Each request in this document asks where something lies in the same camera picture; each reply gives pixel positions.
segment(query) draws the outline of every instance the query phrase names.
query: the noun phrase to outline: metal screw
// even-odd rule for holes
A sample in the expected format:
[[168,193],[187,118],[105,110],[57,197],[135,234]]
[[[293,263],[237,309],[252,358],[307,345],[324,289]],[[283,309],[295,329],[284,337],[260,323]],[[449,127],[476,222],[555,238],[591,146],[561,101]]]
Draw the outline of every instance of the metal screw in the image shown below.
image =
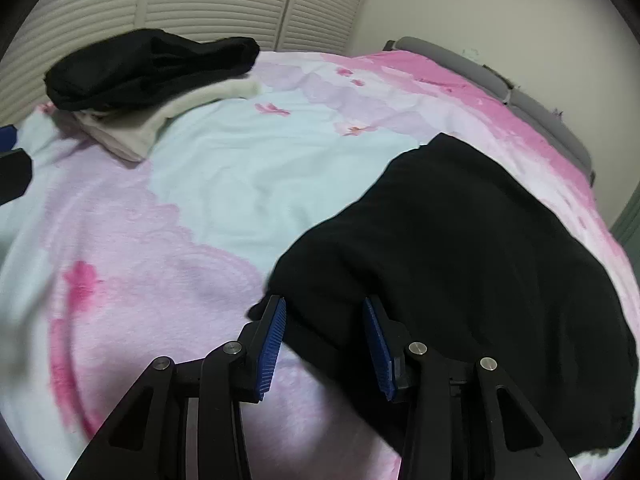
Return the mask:
[[483,357],[480,359],[480,366],[485,370],[493,372],[498,367],[498,363],[491,357]]
[[168,357],[156,357],[153,363],[151,363],[153,368],[155,368],[156,370],[165,370],[169,367],[170,364],[171,359],[169,359]]
[[427,353],[427,345],[420,342],[411,343],[409,345],[409,352],[416,355],[423,355]]
[[238,341],[232,341],[222,347],[222,351],[225,354],[236,355],[242,351],[242,345]]

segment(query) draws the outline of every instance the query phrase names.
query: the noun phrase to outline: bed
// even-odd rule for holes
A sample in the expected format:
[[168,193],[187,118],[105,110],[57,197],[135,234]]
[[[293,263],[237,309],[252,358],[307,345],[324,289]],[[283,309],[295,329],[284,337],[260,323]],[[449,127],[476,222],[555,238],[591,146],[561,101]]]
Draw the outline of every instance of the bed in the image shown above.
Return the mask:
[[[153,358],[201,358],[233,338],[278,256],[439,132],[556,213],[606,267],[640,338],[638,285],[596,211],[586,150],[498,76],[447,69],[414,40],[357,58],[262,52],[260,95],[183,114],[138,165],[60,112],[24,121],[34,178],[0,208],[0,412],[43,478],[66,477]],[[398,476],[398,455],[287,348],[266,400],[242,412],[258,480]],[[628,442],[572,461],[602,480]]]

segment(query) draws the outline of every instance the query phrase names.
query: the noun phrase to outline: cherry blossom pattern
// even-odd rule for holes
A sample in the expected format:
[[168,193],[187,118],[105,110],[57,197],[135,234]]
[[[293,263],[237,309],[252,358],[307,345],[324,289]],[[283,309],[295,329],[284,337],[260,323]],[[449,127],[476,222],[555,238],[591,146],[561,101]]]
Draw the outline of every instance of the cherry blossom pattern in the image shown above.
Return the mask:
[[255,109],[258,110],[261,114],[276,114],[281,117],[287,117],[291,115],[291,112],[288,110],[283,110],[282,108],[278,108],[273,103],[267,103],[266,105],[257,104],[255,105]]
[[334,128],[335,131],[343,137],[357,137],[364,132],[375,132],[378,129],[377,126],[370,126],[357,121],[351,123],[334,123]]
[[468,84],[466,84],[466,83],[439,82],[439,81],[432,81],[431,79],[426,79],[426,78],[423,78],[423,77],[417,77],[415,80],[417,82],[420,82],[420,83],[427,83],[429,85],[434,85],[434,86],[444,86],[446,88],[466,88],[466,87],[468,87]]
[[87,262],[78,260],[73,267],[63,275],[68,283],[66,304],[71,312],[86,312],[92,305],[98,286],[102,283],[98,280],[95,267]]

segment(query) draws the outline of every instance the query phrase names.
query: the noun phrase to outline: folded beige towel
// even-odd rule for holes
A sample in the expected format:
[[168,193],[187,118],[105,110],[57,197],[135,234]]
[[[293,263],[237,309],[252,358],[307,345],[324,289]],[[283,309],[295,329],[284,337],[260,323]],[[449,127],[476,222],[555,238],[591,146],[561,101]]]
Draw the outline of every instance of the folded beige towel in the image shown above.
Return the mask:
[[158,132],[169,120],[187,110],[220,99],[248,99],[260,93],[254,78],[226,79],[185,92],[161,105],[141,110],[74,112],[82,129],[115,155],[138,162],[146,158],[156,143]]

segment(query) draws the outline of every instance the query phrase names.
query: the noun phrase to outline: black garment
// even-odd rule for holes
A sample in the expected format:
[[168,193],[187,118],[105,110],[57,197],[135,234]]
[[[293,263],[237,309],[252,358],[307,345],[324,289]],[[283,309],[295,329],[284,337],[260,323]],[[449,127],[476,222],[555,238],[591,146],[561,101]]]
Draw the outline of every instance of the black garment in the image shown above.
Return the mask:
[[33,162],[22,148],[0,153],[0,205],[20,198],[33,177]]
[[406,412],[378,393],[362,328],[373,293],[444,356],[494,357],[570,456],[628,437],[636,343],[605,269],[468,144],[441,134],[398,156],[296,241],[269,281],[267,297],[287,300],[285,341],[400,451]]
[[44,81],[61,110],[140,108],[249,72],[259,51],[253,38],[197,43],[141,28],[72,52]]

